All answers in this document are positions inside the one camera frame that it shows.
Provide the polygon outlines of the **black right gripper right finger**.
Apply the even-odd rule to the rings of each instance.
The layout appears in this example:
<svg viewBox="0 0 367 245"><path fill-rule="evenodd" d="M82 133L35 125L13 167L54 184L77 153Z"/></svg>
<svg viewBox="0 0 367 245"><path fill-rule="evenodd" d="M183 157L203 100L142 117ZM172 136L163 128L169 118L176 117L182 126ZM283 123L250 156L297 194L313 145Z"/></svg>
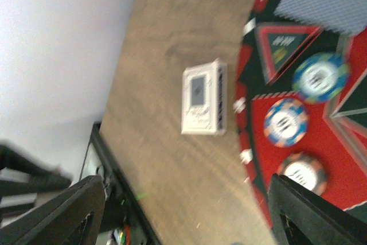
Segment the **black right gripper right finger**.
<svg viewBox="0 0 367 245"><path fill-rule="evenodd" d="M278 244L366 244L366 203L341 210L292 179L273 174L268 207Z"/></svg>

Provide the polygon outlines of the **triangular all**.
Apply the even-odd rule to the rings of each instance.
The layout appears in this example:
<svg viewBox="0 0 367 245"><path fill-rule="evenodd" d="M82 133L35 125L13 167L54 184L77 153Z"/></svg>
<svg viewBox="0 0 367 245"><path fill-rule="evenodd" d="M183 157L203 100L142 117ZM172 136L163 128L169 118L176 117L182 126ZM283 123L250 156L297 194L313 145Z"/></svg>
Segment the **triangular all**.
<svg viewBox="0 0 367 245"><path fill-rule="evenodd" d="M255 37L266 84L274 83L322 33L316 25L262 23Z"/></svg>

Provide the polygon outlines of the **blue white chip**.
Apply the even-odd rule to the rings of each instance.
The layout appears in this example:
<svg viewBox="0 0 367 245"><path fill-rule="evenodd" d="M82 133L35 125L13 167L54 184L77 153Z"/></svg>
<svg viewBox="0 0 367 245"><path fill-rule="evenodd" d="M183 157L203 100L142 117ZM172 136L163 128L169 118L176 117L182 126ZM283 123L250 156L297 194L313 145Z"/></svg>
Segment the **blue white chip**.
<svg viewBox="0 0 367 245"><path fill-rule="evenodd" d="M264 136L276 147L290 147L306 134L309 116L303 103L293 98L275 102L264 117Z"/></svg>

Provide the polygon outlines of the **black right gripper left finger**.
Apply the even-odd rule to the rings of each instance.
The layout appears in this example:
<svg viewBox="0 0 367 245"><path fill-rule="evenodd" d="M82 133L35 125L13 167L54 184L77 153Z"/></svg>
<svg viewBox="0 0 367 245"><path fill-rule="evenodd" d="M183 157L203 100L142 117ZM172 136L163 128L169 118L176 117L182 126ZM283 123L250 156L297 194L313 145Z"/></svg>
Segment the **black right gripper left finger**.
<svg viewBox="0 0 367 245"><path fill-rule="evenodd" d="M88 176L1 228L1 244L95 244L105 205L103 180Z"/></svg>

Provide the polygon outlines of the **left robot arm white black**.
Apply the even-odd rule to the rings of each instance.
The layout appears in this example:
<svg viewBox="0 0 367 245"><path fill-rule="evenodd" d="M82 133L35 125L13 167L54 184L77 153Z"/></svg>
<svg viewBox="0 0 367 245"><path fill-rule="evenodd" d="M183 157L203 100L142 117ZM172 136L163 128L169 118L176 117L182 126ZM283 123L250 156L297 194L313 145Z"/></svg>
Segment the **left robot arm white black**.
<svg viewBox="0 0 367 245"><path fill-rule="evenodd" d="M1 143L1 219L19 216L36 206L37 196L68 188L69 176L49 170Z"/></svg>

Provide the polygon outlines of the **brown chip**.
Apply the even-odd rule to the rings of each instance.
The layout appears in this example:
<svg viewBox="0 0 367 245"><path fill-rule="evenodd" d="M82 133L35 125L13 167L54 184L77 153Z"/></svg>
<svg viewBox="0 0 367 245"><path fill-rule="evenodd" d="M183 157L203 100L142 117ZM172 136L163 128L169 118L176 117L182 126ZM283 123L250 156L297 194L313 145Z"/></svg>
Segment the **brown chip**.
<svg viewBox="0 0 367 245"><path fill-rule="evenodd" d="M291 154L283 160L277 174L287 176L319 196L327 187L327 174L323 165L315 157L303 152Z"/></svg>

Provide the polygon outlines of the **blue card seat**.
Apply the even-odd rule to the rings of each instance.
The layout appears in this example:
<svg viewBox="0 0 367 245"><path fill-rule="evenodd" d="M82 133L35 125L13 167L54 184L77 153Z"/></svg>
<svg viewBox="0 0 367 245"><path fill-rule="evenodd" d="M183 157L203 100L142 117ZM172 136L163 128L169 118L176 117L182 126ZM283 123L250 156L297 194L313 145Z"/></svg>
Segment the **blue card seat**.
<svg viewBox="0 0 367 245"><path fill-rule="evenodd" d="M274 13L351 36L366 28L366 0L280 0Z"/></svg>

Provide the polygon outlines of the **green chip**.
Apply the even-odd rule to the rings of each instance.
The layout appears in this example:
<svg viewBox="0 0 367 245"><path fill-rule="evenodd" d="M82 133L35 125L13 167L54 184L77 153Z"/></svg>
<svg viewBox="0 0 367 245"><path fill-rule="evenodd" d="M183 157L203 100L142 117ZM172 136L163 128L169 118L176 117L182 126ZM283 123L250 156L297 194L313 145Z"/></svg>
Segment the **green chip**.
<svg viewBox="0 0 367 245"><path fill-rule="evenodd" d="M350 67L341 55L319 52L297 67L292 88L307 103L324 103L345 88L349 76Z"/></svg>

